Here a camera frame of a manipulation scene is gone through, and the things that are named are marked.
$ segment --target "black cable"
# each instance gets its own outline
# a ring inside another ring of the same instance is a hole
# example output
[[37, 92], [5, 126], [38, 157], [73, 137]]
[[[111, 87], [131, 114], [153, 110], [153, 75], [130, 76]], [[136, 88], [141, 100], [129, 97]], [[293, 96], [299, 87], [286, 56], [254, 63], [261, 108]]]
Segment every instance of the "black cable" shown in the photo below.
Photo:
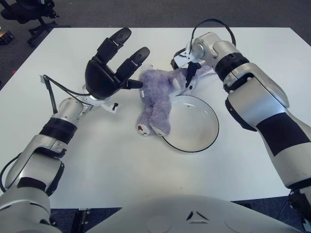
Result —
[[63, 86], [62, 84], [58, 83], [57, 81], [55, 81], [54, 79], [50, 78], [49, 76], [47, 76], [45, 74], [43, 75], [43, 77], [50, 80], [52, 83], [54, 83], [56, 86], [58, 86], [62, 90], [64, 90], [64, 91], [66, 90], [66, 91], [68, 91], [74, 95], [77, 95], [77, 96], [90, 96], [91, 95], [90, 93], [82, 94], [82, 93], [77, 93], [77, 92], [71, 91], [68, 88], [66, 88], [65, 86]]
[[50, 80], [44, 78], [44, 83], [45, 83], [45, 86], [47, 87], [47, 90], [49, 91], [49, 94], [50, 94], [53, 114], [56, 114], [56, 113], [58, 113], [58, 111], [57, 111], [57, 107], [56, 107], [56, 103], [55, 103], [55, 98], [54, 98], [54, 93], [53, 93], [53, 90], [52, 90], [52, 87], [51, 87]]
[[288, 202], [288, 200], [289, 200], [289, 197], [290, 197], [290, 194], [288, 195], [288, 197], [287, 197], [286, 201], [284, 202], [284, 204], [283, 204], [283, 206], [282, 206], [282, 208], [281, 208], [280, 212], [278, 213], [277, 218], [276, 218], [277, 220], [279, 220], [279, 219], [280, 219], [281, 214], [282, 214], [282, 212], [284, 211], [285, 206], [286, 206], [286, 204], [287, 204], [287, 202]]
[[192, 49], [192, 40], [193, 40], [193, 36], [194, 36], [195, 30], [196, 30], [197, 27], [199, 27], [201, 24], [206, 23], [206, 22], [215, 22], [215, 23], [220, 23], [221, 25], [223, 25], [223, 26], [228, 30], [228, 32], [230, 33], [232, 43], [233, 43], [235, 46], [237, 45], [237, 44], [236, 44], [236, 41], [235, 41], [234, 34], [233, 34], [232, 30], [228, 27], [228, 25], [226, 25], [224, 22], [222, 22], [222, 21], [220, 21], [220, 20], [218, 20], [218, 19], [215, 19], [215, 18], [208, 18], [208, 19], [205, 19], [205, 20], [203, 20], [202, 22], [198, 23], [198, 24], [194, 27], [194, 29], [193, 29], [193, 31], [192, 31], [192, 35], [191, 35], [191, 40], [190, 40], [190, 51], [189, 51], [189, 54], [190, 54], [191, 49]]
[[8, 167], [12, 162], [14, 162], [14, 161], [19, 157], [20, 154], [21, 154], [21, 153], [19, 153], [18, 156], [16, 156], [16, 157], [13, 158], [12, 160], [10, 160], [10, 161], [3, 167], [2, 171], [0, 172], [0, 189], [1, 189], [1, 191], [2, 191], [3, 193], [6, 192], [6, 189], [4, 188], [3, 183], [2, 183], [2, 176], [3, 176], [4, 172], [5, 172], [5, 170], [7, 169], [7, 167]]

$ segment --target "teddy bear leg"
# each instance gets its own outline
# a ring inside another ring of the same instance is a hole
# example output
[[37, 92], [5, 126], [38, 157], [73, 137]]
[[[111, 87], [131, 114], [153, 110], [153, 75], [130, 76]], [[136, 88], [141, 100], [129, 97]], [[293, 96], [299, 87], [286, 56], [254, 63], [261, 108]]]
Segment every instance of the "teddy bear leg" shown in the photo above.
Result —
[[144, 110], [137, 120], [136, 129], [144, 137], [154, 134], [153, 129], [149, 125], [149, 118], [152, 114], [152, 110], [152, 106], [145, 105]]
[[172, 105], [169, 97], [159, 99], [154, 104], [149, 123], [154, 132], [159, 136], [166, 136], [171, 131], [169, 122], [171, 108]]

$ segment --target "teddy bear paw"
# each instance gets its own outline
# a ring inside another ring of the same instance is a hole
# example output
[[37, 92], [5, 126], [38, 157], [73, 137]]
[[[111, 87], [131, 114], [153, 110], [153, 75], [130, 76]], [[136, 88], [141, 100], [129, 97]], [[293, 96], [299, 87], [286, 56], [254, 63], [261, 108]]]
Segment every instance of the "teddy bear paw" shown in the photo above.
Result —
[[143, 124], [137, 125], [137, 130], [144, 137], [150, 134], [150, 130], [148, 129], [148, 127]]

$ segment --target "office chair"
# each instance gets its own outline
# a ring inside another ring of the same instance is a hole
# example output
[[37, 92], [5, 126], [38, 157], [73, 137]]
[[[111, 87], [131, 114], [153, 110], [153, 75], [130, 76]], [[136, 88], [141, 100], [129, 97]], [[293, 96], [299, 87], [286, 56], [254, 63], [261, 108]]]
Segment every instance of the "office chair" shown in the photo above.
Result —
[[32, 37], [27, 43], [34, 47], [33, 41], [37, 39], [44, 31], [48, 33], [53, 28], [70, 28], [70, 25], [60, 26], [55, 21], [45, 23], [42, 17], [59, 17], [53, 10], [55, 6], [52, 0], [17, 0], [16, 3], [9, 5], [5, 0], [0, 0], [4, 10], [1, 11], [3, 18], [7, 20], [17, 20], [20, 24], [27, 23], [30, 20], [39, 20], [40, 26], [29, 29]]

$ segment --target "gray carpet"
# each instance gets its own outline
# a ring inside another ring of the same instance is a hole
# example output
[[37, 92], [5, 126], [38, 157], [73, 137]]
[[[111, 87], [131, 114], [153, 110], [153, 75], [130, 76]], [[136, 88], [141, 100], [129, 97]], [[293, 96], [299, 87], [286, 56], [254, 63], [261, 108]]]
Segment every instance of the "gray carpet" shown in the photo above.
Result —
[[[58, 24], [72, 27], [194, 27], [215, 17], [231, 27], [290, 27], [311, 45], [311, 0], [54, 0]], [[16, 37], [0, 46], [0, 81], [11, 78], [32, 53], [29, 28], [0, 17], [0, 26]]]

